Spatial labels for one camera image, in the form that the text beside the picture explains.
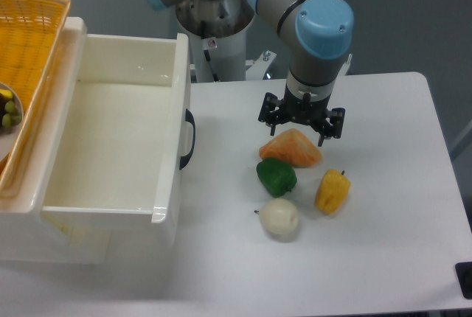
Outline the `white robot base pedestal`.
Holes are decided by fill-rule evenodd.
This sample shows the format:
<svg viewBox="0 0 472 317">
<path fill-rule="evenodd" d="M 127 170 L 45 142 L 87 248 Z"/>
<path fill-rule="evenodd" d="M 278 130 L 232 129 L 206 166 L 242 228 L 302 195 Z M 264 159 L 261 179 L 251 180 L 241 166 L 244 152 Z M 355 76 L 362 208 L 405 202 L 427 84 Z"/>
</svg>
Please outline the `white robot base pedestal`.
<svg viewBox="0 0 472 317">
<path fill-rule="evenodd" d="M 246 0 L 184 0 L 176 18 L 190 41 L 196 82 L 246 79 L 246 32 L 254 20 Z"/>
</svg>

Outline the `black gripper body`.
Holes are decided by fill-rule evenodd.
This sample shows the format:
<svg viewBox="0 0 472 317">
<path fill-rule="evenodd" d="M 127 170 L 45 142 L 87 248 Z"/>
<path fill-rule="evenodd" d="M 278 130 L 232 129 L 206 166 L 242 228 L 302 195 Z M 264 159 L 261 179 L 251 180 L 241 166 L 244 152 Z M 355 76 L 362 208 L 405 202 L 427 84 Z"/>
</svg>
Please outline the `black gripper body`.
<svg viewBox="0 0 472 317">
<path fill-rule="evenodd" d="M 313 101 L 311 94 L 305 96 L 305 92 L 301 97 L 298 97 L 286 86 L 281 104 L 281 123 L 293 122 L 310 126 L 329 125 L 329 116 L 327 115 L 329 100 L 330 96 Z"/>
</svg>

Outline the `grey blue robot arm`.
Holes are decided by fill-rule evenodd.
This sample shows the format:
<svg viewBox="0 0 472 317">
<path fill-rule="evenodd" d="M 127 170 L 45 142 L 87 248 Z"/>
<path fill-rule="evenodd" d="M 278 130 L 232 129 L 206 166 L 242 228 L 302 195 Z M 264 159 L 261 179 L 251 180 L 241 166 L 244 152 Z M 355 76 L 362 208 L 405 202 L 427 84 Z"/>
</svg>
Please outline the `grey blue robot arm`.
<svg viewBox="0 0 472 317">
<path fill-rule="evenodd" d="M 291 50 L 282 98 L 267 94 L 259 120 L 270 128 L 287 122 L 313 128 L 320 139 L 341 136 L 345 110 L 328 108 L 352 40 L 354 15 L 344 0 L 147 0 L 154 10 L 173 7 L 193 42 L 200 80 L 243 74 L 244 36 L 260 17 Z"/>
</svg>

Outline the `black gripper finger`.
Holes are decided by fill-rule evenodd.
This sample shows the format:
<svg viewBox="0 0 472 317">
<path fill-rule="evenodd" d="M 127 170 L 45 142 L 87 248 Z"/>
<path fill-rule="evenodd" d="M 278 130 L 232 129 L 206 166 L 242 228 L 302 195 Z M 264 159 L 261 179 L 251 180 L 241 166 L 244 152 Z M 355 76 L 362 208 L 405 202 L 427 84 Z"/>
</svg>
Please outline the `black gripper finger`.
<svg viewBox="0 0 472 317">
<path fill-rule="evenodd" d="M 277 98 L 275 94 L 267 92 L 263 98 L 258 121 L 270 128 L 270 135 L 273 136 L 278 125 L 287 122 L 287 114 L 283 100 Z"/>
<path fill-rule="evenodd" d="M 319 134 L 318 147 L 326 139 L 340 139 L 346 110 L 344 108 L 325 109 L 320 116 L 311 121 L 311 127 Z"/>
</svg>

